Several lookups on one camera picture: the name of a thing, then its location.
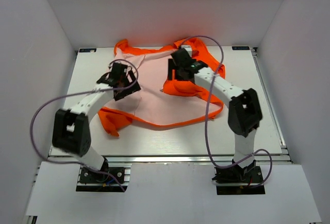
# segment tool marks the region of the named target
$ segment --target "wire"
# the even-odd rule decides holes
[[[216,76],[217,76],[217,74],[218,74],[218,72],[219,72],[219,70],[220,70],[220,68],[221,68],[221,65],[222,65],[222,63],[223,63],[223,60],[224,60],[224,52],[223,52],[223,48],[222,48],[222,46],[220,45],[220,43],[219,43],[218,41],[216,41],[215,39],[213,39],[213,38],[211,38],[211,37],[209,37],[209,36],[205,36],[205,35],[190,36],[190,37],[186,38],[185,40],[183,40],[180,46],[182,46],[182,45],[183,45],[184,43],[186,43],[188,40],[190,40],[190,39],[192,39],[192,38],[197,38],[197,37],[207,38],[207,39],[210,39],[210,40],[214,41],[214,42],[218,45],[218,47],[219,47],[219,49],[220,49],[220,51],[221,51],[221,60],[220,60],[220,63],[219,63],[219,65],[218,65],[217,69],[214,71],[214,74],[213,74],[213,77],[212,77],[212,82],[211,82],[210,89],[209,89],[209,95],[208,95],[207,102],[206,102],[205,127],[204,127],[205,132],[204,132],[204,133],[205,133],[205,144],[206,144],[207,154],[208,154],[208,156],[209,156],[209,158],[210,158],[210,161],[212,162],[212,164],[213,164],[215,167],[220,168],[220,169],[227,169],[227,168],[231,168],[231,167],[233,167],[233,166],[238,165],[239,163],[241,163],[241,162],[247,160],[248,158],[254,156],[255,154],[257,154],[257,153],[259,153],[259,152],[261,152],[261,151],[265,152],[265,153],[269,156],[269,159],[270,159],[270,167],[269,167],[269,172],[268,172],[267,176],[265,177],[265,179],[264,179],[260,184],[255,185],[255,186],[251,186],[251,188],[253,188],[253,187],[258,187],[258,186],[264,184],[264,183],[267,181],[267,179],[268,179],[269,176],[270,176],[270,173],[272,172],[272,168],[273,168],[273,160],[272,160],[272,157],[271,157],[270,153],[269,153],[267,150],[265,150],[265,149],[263,149],[263,148],[258,149],[258,150],[256,150],[254,153],[249,154],[248,156],[244,157],[243,159],[241,159],[241,160],[239,160],[239,161],[237,161],[237,162],[235,162],[235,163],[233,163],[233,164],[231,164],[231,165],[227,165],[227,166],[219,166],[219,165],[214,161],[214,159],[213,159],[213,157],[212,157],[212,153],[211,153],[210,145],[209,145],[209,141],[208,141],[208,129],[207,129],[207,128],[208,128],[208,120],[209,120],[209,118],[208,118],[208,113],[209,113],[209,107],[210,107],[210,103],[211,103],[212,90],[213,90],[213,86],[214,86],[214,83],[215,83],[215,80],[216,80]]]
[[[36,121],[36,118],[38,116],[38,114],[41,112],[41,110],[43,108],[45,108],[46,106],[48,106],[50,103],[53,103],[57,100],[60,100],[60,99],[65,99],[65,98],[68,98],[68,97],[73,97],[73,96],[78,96],[78,95],[84,95],[84,94],[93,94],[93,93],[98,93],[98,92],[107,92],[107,91],[113,91],[113,90],[125,90],[125,89],[129,89],[130,87],[132,87],[137,81],[138,81],[138,78],[139,78],[139,73],[138,73],[138,69],[135,67],[135,65],[133,65],[131,62],[125,60],[125,59],[115,59],[111,62],[110,65],[112,65],[113,63],[117,62],[117,61],[123,61],[123,62],[126,62],[128,63],[136,72],[136,79],[135,81],[130,84],[129,86],[127,87],[122,87],[122,88],[108,88],[108,89],[102,89],[102,90],[91,90],[91,91],[84,91],[84,92],[78,92],[78,93],[73,93],[73,94],[66,94],[66,95],[63,95],[63,96],[59,96],[59,97],[56,97],[56,98],[53,98],[53,99],[50,99],[49,101],[45,102],[44,104],[42,104],[37,110],[36,112],[34,113],[32,119],[31,119],[31,123],[30,123],[30,140],[31,140],[31,144],[32,144],[32,147],[33,149],[35,150],[36,154],[41,158],[43,159],[44,161],[46,162],[49,162],[49,163],[54,163],[54,164],[63,164],[63,165],[68,165],[68,164],[78,164],[78,165],[81,165],[83,167],[86,167],[88,168],[88,170],[94,172],[94,173],[97,173],[97,174],[103,174],[103,175],[106,175],[108,177],[111,177],[114,179],[114,181],[119,185],[119,187],[122,189],[123,192],[125,192],[125,189],[124,187],[119,183],[119,181],[115,178],[115,176],[113,176],[111,173],[106,173],[104,171],[98,171],[98,170],[95,170],[91,167],[88,167],[87,165],[85,165],[84,163],[82,162],[79,162],[79,161],[53,161],[53,160],[50,160],[48,159],[46,156],[44,156],[40,150],[37,148],[37,144],[36,144],[36,141],[35,141],[35,136],[34,136],[34,124],[35,124],[35,121]]]

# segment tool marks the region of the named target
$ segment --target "purple cable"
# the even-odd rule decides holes
[[[258,185],[251,186],[251,188],[258,187],[258,186],[264,184],[264,183],[268,180],[268,178],[269,178],[269,176],[270,176],[270,174],[271,174],[271,172],[272,172],[272,168],[273,168],[273,160],[272,160],[272,156],[270,155],[270,153],[269,153],[267,150],[265,150],[265,149],[263,149],[263,148],[258,149],[258,150],[256,150],[254,153],[249,154],[248,156],[244,157],[243,159],[241,159],[241,160],[239,160],[239,161],[237,161],[237,162],[235,162],[235,163],[233,163],[233,164],[231,164],[231,165],[227,165],[227,166],[219,166],[219,165],[214,161],[214,159],[213,159],[213,157],[212,157],[213,155],[211,154],[210,145],[209,145],[209,142],[208,142],[208,130],[207,130],[207,128],[208,128],[208,112],[209,112],[209,107],[210,107],[210,103],[211,103],[211,96],[212,96],[213,86],[214,86],[214,83],[215,83],[215,80],[216,80],[216,76],[217,76],[217,74],[218,74],[218,72],[219,72],[219,69],[221,68],[222,62],[223,62],[223,60],[224,60],[224,53],[223,53],[223,48],[222,48],[222,46],[220,45],[220,43],[219,43],[218,41],[216,41],[215,39],[213,39],[213,38],[211,38],[211,37],[209,37],[209,36],[205,36],[205,35],[196,35],[196,36],[188,37],[188,38],[186,38],[185,40],[183,40],[183,42],[181,43],[181,45],[183,45],[183,44],[184,44],[185,42],[187,42],[188,40],[190,40],[190,39],[192,39],[192,38],[196,38],[196,37],[207,38],[207,39],[210,39],[210,40],[214,41],[214,42],[218,45],[218,47],[220,48],[220,51],[221,51],[221,60],[220,60],[220,63],[219,63],[219,65],[218,65],[217,69],[214,71],[214,74],[213,74],[213,77],[212,77],[212,82],[211,82],[210,89],[209,89],[209,95],[208,95],[207,102],[206,102],[205,128],[204,128],[204,129],[205,129],[205,144],[206,144],[207,154],[208,154],[208,156],[209,156],[209,158],[210,158],[210,161],[212,162],[212,164],[213,164],[215,167],[220,168],[220,169],[227,169],[227,168],[231,168],[231,167],[233,167],[233,166],[238,165],[239,163],[241,163],[241,162],[247,160],[247,159],[250,158],[251,156],[253,156],[253,155],[255,155],[255,154],[257,154],[257,153],[259,153],[259,152],[261,152],[261,151],[265,152],[265,153],[269,156],[270,167],[269,167],[269,172],[268,172],[267,176],[265,177],[265,179],[264,179],[261,183],[259,183]]]
[[[37,111],[34,113],[32,119],[31,119],[31,123],[30,123],[30,140],[31,140],[32,147],[35,150],[36,154],[40,158],[42,158],[44,161],[49,162],[49,163],[54,163],[54,164],[65,164],[65,165],[68,165],[68,164],[78,164],[78,165],[87,167],[88,170],[90,170],[90,171],[92,171],[94,173],[103,174],[103,175],[107,175],[107,176],[112,177],[112,179],[119,185],[119,187],[121,188],[121,190],[123,192],[125,192],[124,187],[119,183],[119,181],[115,178],[115,176],[113,176],[110,173],[106,173],[106,172],[103,172],[103,171],[94,170],[93,168],[90,168],[87,165],[85,165],[84,163],[81,163],[79,161],[53,161],[53,160],[48,159],[47,157],[45,157],[44,155],[42,155],[42,153],[37,148],[35,137],[34,137],[34,133],[33,133],[33,127],[34,127],[34,124],[35,124],[35,121],[36,121],[36,118],[37,118],[38,114],[40,113],[40,111],[44,107],[46,107],[50,103],[53,103],[53,102],[55,102],[57,100],[60,100],[60,99],[64,99],[64,98],[68,98],[68,97],[73,97],[73,96],[77,96],[77,95],[93,94],[93,93],[97,93],[97,92],[107,92],[107,91],[113,91],[113,90],[125,90],[125,89],[129,89],[130,87],[132,87],[138,81],[138,78],[139,78],[138,69],[135,67],[135,65],[133,65],[131,62],[129,62],[129,61],[125,60],[125,59],[116,59],[116,60],[113,60],[110,63],[110,65],[112,65],[114,62],[117,62],[117,61],[126,62],[126,63],[128,63],[135,70],[135,72],[136,72],[136,79],[135,79],[135,81],[132,84],[130,84],[127,87],[121,87],[121,88],[108,88],[108,89],[103,89],[103,90],[91,90],[91,91],[84,91],[84,92],[79,92],[79,93],[74,93],[74,94],[67,94],[67,95],[59,96],[59,97],[56,97],[56,98],[53,98],[53,99],[47,101],[46,103],[44,103],[43,105],[41,105],[41,107],[39,107],[37,109]]]

